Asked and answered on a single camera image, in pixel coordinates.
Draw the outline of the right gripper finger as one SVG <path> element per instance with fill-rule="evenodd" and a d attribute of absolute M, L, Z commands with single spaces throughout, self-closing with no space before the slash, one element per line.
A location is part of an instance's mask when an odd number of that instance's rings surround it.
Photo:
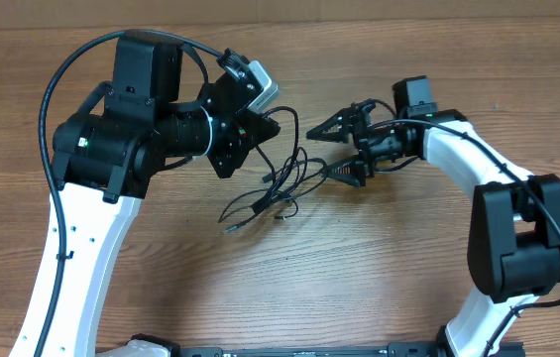
<path fill-rule="evenodd" d="M 356 157 L 351 157 L 330 165 L 327 176 L 354 187 L 366 185 L 365 163 Z"/>
<path fill-rule="evenodd" d="M 314 141 L 347 144 L 353 128 L 353 116 L 352 108 L 341 109 L 322 124 L 308 130 L 306 138 Z"/>

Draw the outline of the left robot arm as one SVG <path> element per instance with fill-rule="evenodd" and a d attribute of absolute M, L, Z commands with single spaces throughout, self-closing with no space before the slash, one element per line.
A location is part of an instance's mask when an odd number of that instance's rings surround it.
<path fill-rule="evenodd" d="M 179 100 L 184 58 L 207 47 L 154 30 L 113 32 L 113 75 L 39 144 L 50 189 L 46 244 L 15 356 L 91 356 L 114 265 L 153 176 L 205 157 L 226 179 L 276 136 L 278 84 L 256 60 L 215 53 L 222 69 Z"/>

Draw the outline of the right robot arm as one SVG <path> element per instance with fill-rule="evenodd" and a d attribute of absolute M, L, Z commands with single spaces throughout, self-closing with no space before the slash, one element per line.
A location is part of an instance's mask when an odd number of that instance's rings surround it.
<path fill-rule="evenodd" d="M 444 172 L 471 199 L 467 264 L 474 283 L 457 315 L 433 342 L 392 342 L 389 356 L 522 356 L 503 343 L 528 309 L 560 306 L 560 178 L 537 176 L 487 144 L 456 109 L 440 110 L 422 75 L 392 86 L 392 119 L 375 123 L 367 99 L 341 109 L 306 137 L 352 143 L 355 156 L 328 168 L 352 186 L 414 160 Z"/>

